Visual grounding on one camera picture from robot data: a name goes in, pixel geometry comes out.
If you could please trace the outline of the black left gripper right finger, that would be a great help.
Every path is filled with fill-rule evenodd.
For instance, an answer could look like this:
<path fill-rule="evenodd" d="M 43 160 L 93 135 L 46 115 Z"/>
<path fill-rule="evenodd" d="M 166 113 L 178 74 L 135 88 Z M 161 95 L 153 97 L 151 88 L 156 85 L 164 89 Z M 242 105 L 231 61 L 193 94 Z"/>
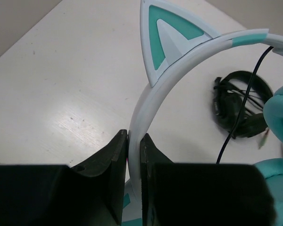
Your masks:
<path fill-rule="evenodd" d="M 145 226 L 273 226 L 274 199 L 253 165 L 174 163 L 140 143 Z"/>

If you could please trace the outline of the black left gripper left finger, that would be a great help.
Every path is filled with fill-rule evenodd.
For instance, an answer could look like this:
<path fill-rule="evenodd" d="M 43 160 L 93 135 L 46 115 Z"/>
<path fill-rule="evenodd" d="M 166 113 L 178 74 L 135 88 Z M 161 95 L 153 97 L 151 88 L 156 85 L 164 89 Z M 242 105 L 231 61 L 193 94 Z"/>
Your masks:
<path fill-rule="evenodd" d="M 0 165 L 0 226 L 118 226 L 127 131 L 81 163 Z"/>

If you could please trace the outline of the teal cat-ear headphones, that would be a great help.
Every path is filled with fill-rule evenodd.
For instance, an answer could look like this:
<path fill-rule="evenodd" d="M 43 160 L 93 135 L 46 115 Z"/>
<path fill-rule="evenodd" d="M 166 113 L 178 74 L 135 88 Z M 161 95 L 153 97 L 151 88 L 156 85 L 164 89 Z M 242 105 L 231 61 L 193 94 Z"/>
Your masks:
<path fill-rule="evenodd" d="M 148 85 L 135 107 L 129 128 L 124 226 L 142 224 L 140 142 L 162 102 L 177 82 L 195 66 L 229 48 L 267 44 L 283 56 L 283 36 L 268 29 L 220 34 L 191 12 L 164 0 L 143 0 L 140 6 L 141 48 Z"/>

